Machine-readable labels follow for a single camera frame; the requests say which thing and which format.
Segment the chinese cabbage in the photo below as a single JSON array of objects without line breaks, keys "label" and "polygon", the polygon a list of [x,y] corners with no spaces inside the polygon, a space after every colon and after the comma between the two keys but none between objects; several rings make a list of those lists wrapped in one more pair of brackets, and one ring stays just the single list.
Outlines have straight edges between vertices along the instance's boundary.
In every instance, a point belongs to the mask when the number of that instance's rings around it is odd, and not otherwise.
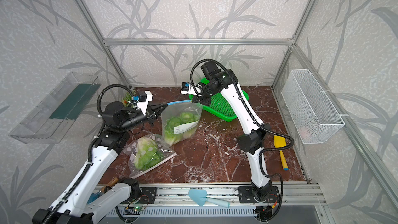
[{"label": "chinese cabbage", "polygon": [[186,123],[193,123],[199,121],[200,116],[193,112],[183,112],[180,114],[179,118],[182,124],[186,124]]}]

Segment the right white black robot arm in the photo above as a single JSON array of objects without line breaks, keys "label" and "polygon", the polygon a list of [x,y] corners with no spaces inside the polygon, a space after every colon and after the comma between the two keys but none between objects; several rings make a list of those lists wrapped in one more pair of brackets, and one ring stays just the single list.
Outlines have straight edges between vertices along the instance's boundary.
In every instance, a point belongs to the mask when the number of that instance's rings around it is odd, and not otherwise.
[{"label": "right white black robot arm", "polygon": [[[237,138],[237,143],[239,148],[246,153],[249,161],[254,198],[258,202],[264,202],[273,188],[271,179],[277,176],[280,181],[283,181],[280,174],[269,175],[267,173],[264,153],[289,149],[294,145],[294,139],[272,131],[258,117],[244,97],[234,72],[219,61],[204,59],[197,62],[190,72],[190,81],[182,84],[181,93],[193,95],[192,102],[206,106],[211,104],[211,98],[218,93],[226,99],[237,116],[244,133]],[[268,134],[287,139],[289,144],[281,148],[265,148],[263,140]]]}]

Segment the chinese cabbage front one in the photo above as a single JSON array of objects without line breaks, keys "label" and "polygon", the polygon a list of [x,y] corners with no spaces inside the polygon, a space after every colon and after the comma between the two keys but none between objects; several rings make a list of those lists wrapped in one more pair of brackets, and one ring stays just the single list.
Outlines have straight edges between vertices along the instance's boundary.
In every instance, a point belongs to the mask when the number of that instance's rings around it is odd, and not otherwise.
[{"label": "chinese cabbage front one", "polygon": [[172,146],[180,141],[185,140],[183,133],[179,134],[174,133],[174,128],[179,125],[182,125],[179,117],[172,117],[166,123],[166,126],[164,128],[164,141],[169,146]]}]

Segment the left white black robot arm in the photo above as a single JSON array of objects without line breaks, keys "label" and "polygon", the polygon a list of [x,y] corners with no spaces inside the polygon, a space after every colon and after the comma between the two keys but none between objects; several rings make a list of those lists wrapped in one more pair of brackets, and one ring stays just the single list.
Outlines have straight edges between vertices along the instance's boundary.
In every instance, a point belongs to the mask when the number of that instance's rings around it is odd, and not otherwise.
[{"label": "left white black robot arm", "polygon": [[[112,88],[126,90],[132,99],[127,106],[114,101],[103,110],[102,98]],[[120,203],[141,194],[136,180],[123,178],[113,189],[89,202],[98,182],[129,140],[129,130],[146,122],[153,124],[168,106],[150,104],[150,101],[150,91],[135,96],[129,87],[121,84],[109,85],[99,93],[96,106],[102,125],[88,147],[88,159],[58,199],[47,209],[40,208],[35,213],[34,224],[97,224]]]}]

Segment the blue-zip clear bag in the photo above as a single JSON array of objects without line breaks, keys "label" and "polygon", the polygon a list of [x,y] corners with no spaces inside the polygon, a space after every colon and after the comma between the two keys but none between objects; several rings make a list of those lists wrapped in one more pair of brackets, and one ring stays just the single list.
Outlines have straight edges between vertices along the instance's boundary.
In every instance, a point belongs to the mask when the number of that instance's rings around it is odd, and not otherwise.
[{"label": "blue-zip clear bag", "polygon": [[162,112],[162,139],[167,146],[173,146],[190,139],[196,133],[203,106],[191,101],[177,101],[167,104]]}]

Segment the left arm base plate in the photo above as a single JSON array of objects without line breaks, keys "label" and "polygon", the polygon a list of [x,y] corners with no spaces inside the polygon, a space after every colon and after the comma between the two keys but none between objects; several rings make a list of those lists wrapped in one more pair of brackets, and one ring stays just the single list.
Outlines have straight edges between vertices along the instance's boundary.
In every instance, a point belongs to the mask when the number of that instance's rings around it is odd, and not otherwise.
[{"label": "left arm base plate", "polygon": [[138,200],[138,204],[154,204],[157,195],[157,187],[142,187],[142,196]]}]

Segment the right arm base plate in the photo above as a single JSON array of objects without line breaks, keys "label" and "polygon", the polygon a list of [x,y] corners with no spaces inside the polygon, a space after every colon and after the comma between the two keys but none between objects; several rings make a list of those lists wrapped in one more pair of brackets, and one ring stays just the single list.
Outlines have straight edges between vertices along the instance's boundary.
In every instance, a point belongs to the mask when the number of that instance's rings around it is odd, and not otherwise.
[{"label": "right arm base plate", "polygon": [[280,202],[279,189],[276,186],[264,186],[261,189],[256,187],[238,187],[238,197],[240,203],[269,203]]}]

